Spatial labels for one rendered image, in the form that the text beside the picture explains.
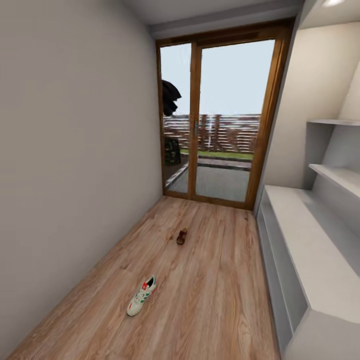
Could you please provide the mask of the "sandal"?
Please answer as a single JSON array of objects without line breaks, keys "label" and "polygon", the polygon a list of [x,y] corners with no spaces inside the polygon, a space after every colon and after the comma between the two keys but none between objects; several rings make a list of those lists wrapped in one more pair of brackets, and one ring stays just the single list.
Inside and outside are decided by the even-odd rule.
[{"label": "sandal", "polygon": [[183,245],[186,240],[186,235],[187,235],[187,228],[184,228],[179,232],[179,236],[176,239],[176,243],[179,245]]}]

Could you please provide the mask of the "gym shoe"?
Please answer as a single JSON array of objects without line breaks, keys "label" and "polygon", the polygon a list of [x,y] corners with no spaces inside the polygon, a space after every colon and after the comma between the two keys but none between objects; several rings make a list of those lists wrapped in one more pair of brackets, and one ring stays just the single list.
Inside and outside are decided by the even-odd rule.
[{"label": "gym shoe", "polygon": [[143,283],[138,293],[127,306],[126,313],[128,316],[135,316],[143,307],[147,297],[149,297],[158,287],[156,278],[152,275]]}]

